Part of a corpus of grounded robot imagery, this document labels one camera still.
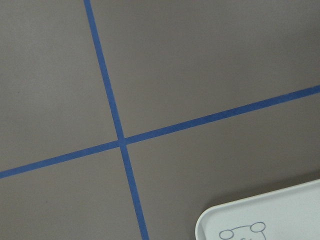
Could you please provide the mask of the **cream plastic tray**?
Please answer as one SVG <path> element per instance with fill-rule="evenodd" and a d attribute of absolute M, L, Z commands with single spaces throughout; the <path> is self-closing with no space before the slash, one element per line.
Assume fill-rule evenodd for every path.
<path fill-rule="evenodd" d="M 267 192 L 205 210 L 197 240 L 318 240 L 320 181 Z"/>

